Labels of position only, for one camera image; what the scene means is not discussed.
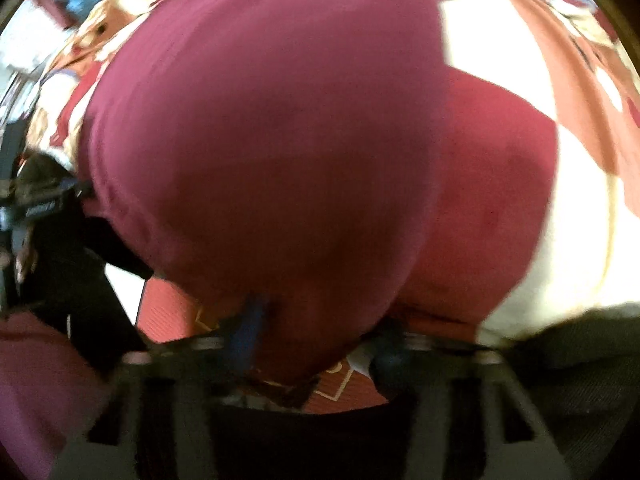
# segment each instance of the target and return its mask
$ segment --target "pink fabric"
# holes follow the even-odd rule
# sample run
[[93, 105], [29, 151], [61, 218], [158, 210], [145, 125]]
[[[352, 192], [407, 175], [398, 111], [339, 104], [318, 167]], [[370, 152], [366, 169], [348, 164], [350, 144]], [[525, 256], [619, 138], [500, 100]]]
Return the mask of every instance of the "pink fabric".
[[293, 382], [388, 311], [440, 189], [439, 0], [165, 0], [88, 107], [78, 167], [125, 243], [225, 316], [273, 299]]
[[71, 343], [33, 314], [0, 321], [0, 446], [27, 480], [46, 480], [104, 385]]

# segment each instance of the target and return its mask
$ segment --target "purple fabric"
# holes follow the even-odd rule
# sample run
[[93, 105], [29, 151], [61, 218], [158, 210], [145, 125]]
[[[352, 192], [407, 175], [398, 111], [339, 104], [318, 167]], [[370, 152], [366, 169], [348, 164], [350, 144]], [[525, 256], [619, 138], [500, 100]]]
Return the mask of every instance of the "purple fabric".
[[69, 341], [33, 314], [0, 321], [0, 446], [26, 480], [46, 480], [105, 393]]
[[262, 377], [388, 311], [439, 189], [440, 0], [163, 0], [106, 70], [78, 167], [124, 242], [219, 316], [273, 300]]

